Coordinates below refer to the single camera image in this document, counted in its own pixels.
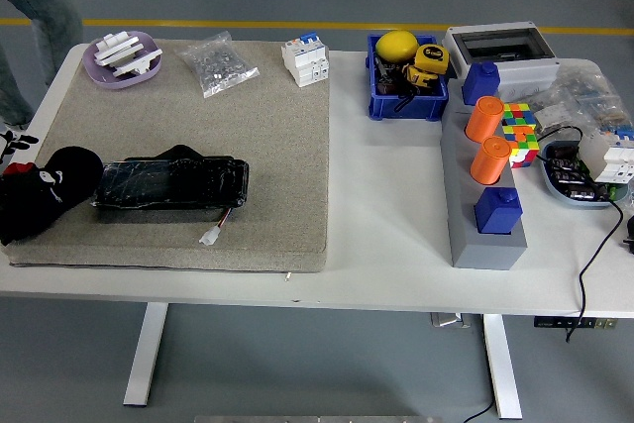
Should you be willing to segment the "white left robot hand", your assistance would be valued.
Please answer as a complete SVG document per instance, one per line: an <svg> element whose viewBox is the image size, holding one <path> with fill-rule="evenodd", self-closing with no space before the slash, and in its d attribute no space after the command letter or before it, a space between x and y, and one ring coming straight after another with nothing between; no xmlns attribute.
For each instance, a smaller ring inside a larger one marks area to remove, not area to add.
<svg viewBox="0 0 634 423"><path fill-rule="evenodd" d="M9 159L16 151L25 151L30 146L39 142L39 139L26 134L17 135L11 130L7 130L1 134L1 138L5 141L5 145L1 148L1 162L6 167L1 170L2 175L15 175L26 173L35 169L33 162L9 162Z"/></svg>

